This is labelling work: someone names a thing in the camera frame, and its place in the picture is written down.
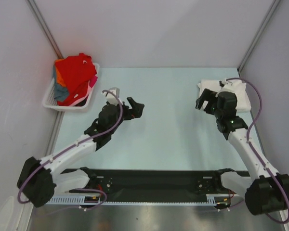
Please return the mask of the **white printed t shirt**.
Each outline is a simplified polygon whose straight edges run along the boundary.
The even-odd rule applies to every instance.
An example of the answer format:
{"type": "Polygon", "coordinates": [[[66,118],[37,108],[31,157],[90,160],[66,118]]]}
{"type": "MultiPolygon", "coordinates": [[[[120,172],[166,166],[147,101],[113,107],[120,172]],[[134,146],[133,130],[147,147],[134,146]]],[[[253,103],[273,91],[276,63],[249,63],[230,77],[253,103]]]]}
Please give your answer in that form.
{"type": "MultiPolygon", "coordinates": [[[[199,96],[201,96],[204,89],[210,89],[212,91],[219,92],[221,89],[219,85],[220,80],[206,80],[202,79],[200,83],[198,83],[199,87],[199,96]]],[[[234,91],[236,93],[246,92],[246,83],[243,83],[241,80],[222,80],[232,82],[234,91]]]]}

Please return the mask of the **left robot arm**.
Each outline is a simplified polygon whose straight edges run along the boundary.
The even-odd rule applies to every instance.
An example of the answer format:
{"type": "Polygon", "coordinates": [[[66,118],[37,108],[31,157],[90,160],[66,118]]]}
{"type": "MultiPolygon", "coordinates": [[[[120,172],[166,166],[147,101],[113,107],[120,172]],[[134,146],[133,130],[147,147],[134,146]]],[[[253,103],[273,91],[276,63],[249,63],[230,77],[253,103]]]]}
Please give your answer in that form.
{"type": "Polygon", "coordinates": [[[98,117],[72,145],[41,159],[28,158],[16,184],[19,189],[18,203],[32,203],[34,207],[41,207],[54,195],[67,192],[97,193],[106,199],[92,170],[87,167],[68,173],[65,170],[104,147],[122,122],[142,116],[145,105],[137,103],[132,97],[127,100],[129,105],[117,97],[108,100],[98,117]]]}

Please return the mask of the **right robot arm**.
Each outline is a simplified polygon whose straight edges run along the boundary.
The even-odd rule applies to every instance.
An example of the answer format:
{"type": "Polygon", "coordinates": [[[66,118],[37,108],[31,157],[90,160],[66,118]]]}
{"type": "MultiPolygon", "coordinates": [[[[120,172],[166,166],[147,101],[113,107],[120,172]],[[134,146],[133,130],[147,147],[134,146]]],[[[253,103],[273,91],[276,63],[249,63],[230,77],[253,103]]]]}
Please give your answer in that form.
{"type": "Polygon", "coordinates": [[[280,174],[254,145],[248,125],[236,114],[236,95],[204,89],[196,100],[196,109],[201,109],[204,102],[204,112],[215,116],[217,129],[237,151],[250,175],[248,180],[225,170],[212,181],[213,189],[218,193],[230,189],[243,197],[253,215],[282,210],[289,214],[289,175],[280,174]]]}

